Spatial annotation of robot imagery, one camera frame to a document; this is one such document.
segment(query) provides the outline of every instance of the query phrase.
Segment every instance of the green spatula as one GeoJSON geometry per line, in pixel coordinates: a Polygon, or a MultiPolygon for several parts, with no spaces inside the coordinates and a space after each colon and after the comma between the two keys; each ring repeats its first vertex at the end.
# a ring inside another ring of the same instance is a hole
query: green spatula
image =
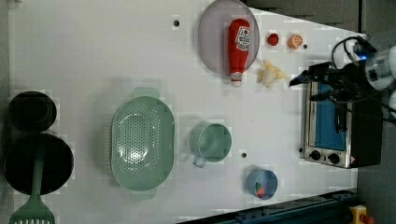
{"type": "Polygon", "coordinates": [[[46,205],[43,204],[40,197],[41,180],[44,166],[44,148],[38,147],[35,152],[35,166],[33,170],[32,194],[20,209],[12,214],[9,224],[22,223],[42,223],[55,224],[55,218],[46,205]]]}

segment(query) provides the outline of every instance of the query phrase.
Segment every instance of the spatula handle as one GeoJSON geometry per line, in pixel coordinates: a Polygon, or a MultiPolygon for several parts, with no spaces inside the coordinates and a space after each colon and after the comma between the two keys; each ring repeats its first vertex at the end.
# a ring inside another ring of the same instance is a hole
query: spatula handle
{"type": "Polygon", "coordinates": [[[35,150],[35,166],[33,170],[32,195],[41,194],[41,180],[43,178],[45,149],[38,145],[35,150]]]}

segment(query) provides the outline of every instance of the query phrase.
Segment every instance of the mug handle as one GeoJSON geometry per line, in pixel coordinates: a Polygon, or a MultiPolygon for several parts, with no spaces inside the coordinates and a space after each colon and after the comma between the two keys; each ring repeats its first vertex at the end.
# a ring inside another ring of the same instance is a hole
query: mug handle
{"type": "Polygon", "coordinates": [[[195,157],[194,158],[194,162],[193,164],[199,168],[204,168],[205,164],[206,164],[206,160],[200,158],[200,157],[195,157]]]}

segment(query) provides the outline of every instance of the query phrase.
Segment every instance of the ketchup label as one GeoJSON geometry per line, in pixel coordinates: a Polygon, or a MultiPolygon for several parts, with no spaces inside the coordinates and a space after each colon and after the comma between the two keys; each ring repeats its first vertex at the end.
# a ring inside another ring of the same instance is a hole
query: ketchup label
{"type": "Polygon", "coordinates": [[[235,39],[236,47],[242,51],[248,51],[250,45],[250,28],[246,26],[239,27],[238,35],[235,39]]]}
{"type": "Polygon", "coordinates": [[[242,73],[232,73],[231,74],[231,80],[235,80],[235,81],[240,81],[242,80],[242,73]]]}

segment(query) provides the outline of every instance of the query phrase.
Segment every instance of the food item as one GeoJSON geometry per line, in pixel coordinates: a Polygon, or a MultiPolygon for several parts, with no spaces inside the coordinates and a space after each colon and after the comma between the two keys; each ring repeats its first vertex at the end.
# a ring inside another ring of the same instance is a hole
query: food item
{"type": "Polygon", "coordinates": [[[262,71],[262,84],[269,87],[276,79],[276,72],[274,69],[265,69],[262,71]]]}
{"type": "Polygon", "coordinates": [[[276,79],[289,79],[279,68],[273,66],[270,62],[264,60],[265,69],[259,75],[259,82],[269,87],[276,79]]]}
{"type": "Polygon", "coordinates": [[[234,87],[240,87],[246,70],[250,45],[250,25],[243,19],[234,20],[228,30],[228,55],[230,76],[234,87]]]}
{"type": "Polygon", "coordinates": [[[291,49],[297,49],[303,44],[303,37],[300,35],[292,35],[289,38],[288,46],[291,49]]]}
{"type": "Polygon", "coordinates": [[[256,194],[259,198],[262,198],[265,194],[264,186],[260,183],[256,183],[256,194]]]}
{"type": "Polygon", "coordinates": [[[279,36],[277,34],[271,34],[268,36],[267,42],[271,46],[276,46],[279,43],[279,36]]]}

